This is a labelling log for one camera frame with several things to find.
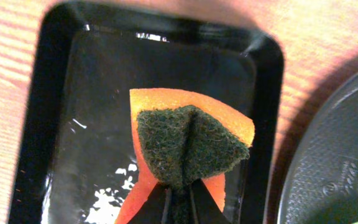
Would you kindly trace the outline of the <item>orange sponge with green scourer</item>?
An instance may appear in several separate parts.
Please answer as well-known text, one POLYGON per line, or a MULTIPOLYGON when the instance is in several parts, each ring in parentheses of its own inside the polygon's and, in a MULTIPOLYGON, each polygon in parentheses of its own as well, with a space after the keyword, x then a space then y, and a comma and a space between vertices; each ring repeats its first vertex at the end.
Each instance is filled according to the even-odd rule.
POLYGON ((253 121, 219 100, 192 91, 135 88, 129 95, 139 178, 116 223, 129 223, 157 184, 173 189, 175 223, 188 223, 185 188, 197 179, 223 212, 225 173, 249 158, 253 121))

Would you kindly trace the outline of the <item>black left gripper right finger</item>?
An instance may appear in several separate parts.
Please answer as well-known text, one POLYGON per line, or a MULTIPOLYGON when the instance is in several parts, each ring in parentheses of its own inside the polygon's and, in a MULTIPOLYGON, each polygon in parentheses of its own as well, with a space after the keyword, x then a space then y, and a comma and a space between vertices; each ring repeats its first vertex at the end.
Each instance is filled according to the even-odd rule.
POLYGON ((201 179, 190 186, 191 224, 230 224, 201 179))

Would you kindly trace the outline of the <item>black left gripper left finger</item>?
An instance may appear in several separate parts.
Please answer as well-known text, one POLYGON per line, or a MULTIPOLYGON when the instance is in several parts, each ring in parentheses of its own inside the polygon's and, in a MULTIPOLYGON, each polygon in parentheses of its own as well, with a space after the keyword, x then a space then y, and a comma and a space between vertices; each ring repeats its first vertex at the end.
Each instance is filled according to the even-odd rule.
POLYGON ((157 184, 128 224, 169 224, 170 187, 157 184))

